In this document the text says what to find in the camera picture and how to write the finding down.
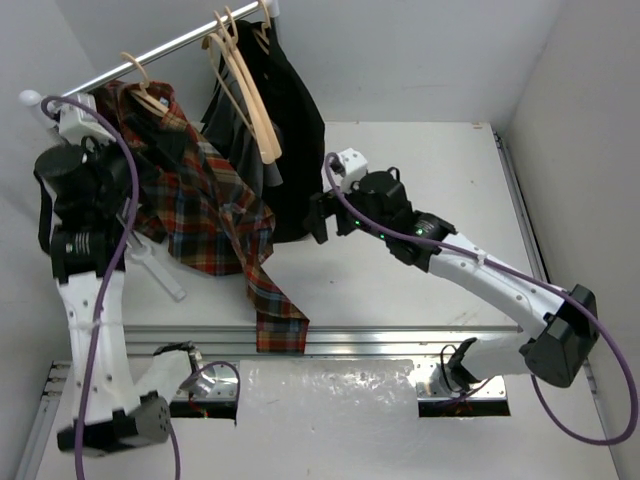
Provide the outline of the plaid flannel shirt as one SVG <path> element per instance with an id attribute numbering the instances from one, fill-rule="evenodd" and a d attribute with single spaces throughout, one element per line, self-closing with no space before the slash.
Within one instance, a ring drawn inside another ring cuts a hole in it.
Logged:
<path id="1" fill-rule="evenodd" d="M 136 229 L 166 243 L 168 253 L 188 267 L 212 276 L 243 275 L 256 312 L 257 351 L 304 353 L 309 320 L 263 269 L 273 252 L 272 210 L 187 120 L 170 85 L 150 86 L 151 94 L 169 109 L 162 118 L 143 108 L 132 89 L 131 84 L 113 81 L 93 90 L 99 113 L 117 118 L 134 113 L 162 130 L 186 134 L 176 196 L 140 199 Z"/>

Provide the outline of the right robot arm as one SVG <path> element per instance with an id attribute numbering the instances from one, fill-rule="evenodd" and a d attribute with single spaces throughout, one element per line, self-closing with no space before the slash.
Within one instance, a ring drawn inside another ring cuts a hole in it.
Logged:
<path id="1" fill-rule="evenodd" d="M 536 286 L 507 274 L 506 265 L 493 257 L 477 260 L 479 248 L 451 223 L 413 208 L 394 167 L 365 173 L 354 186 L 343 197 L 333 191 L 311 197 L 306 224 L 318 243 L 327 241 L 326 220 L 333 216 L 338 235 L 359 229 L 381 239 L 401 263 L 464 288 L 522 330 L 463 341 L 437 367 L 434 386 L 445 395 L 466 393 L 485 379 L 511 374 L 532 374 L 559 388 L 573 383 L 599 338 L 587 318 L 597 312 L 591 290 Z"/>

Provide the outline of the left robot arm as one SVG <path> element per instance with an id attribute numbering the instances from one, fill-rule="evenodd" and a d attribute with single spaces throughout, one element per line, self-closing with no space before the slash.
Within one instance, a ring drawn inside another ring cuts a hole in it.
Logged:
<path id="1" fill-rule="evenodd" d="M 106 140 L 85 134 L 34 165 L 38 240 L 65 308 L 75 374 L 72 421 L 57 432 L 57 447 L 91 457 L 166 442 L 169 405 L 195 370 L 195 348 L 183 342 L 157 349 L 140 379 L 130 372 L 122 297 L 131 229 L 123 210 L 136 201 L 138 179 L 126 142 L 98 122 Z"/>

